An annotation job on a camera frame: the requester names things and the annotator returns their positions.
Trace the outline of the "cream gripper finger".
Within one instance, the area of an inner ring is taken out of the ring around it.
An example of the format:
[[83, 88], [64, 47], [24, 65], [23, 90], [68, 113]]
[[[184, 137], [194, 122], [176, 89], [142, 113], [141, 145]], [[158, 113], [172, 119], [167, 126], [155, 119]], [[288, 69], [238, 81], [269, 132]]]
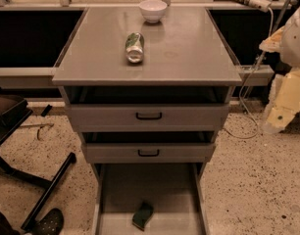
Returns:
[[283, 131], [300, 113], [300, 69], [286, 75], [277, 74], [273, 80], [269, 103], [266, 105], [262, 129], [269, 134]]

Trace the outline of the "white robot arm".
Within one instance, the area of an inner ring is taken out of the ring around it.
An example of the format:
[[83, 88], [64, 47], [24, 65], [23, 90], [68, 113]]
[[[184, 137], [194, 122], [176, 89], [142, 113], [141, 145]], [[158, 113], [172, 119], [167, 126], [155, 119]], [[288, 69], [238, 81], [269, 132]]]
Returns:
[[291, 66], [285, 76], [275, 77], [264, 113], [263, 130], [275, 134], [283, 131], [300, 113], [300, 7], [259, 48], [269, 53], [278, 52], [281, 61]]

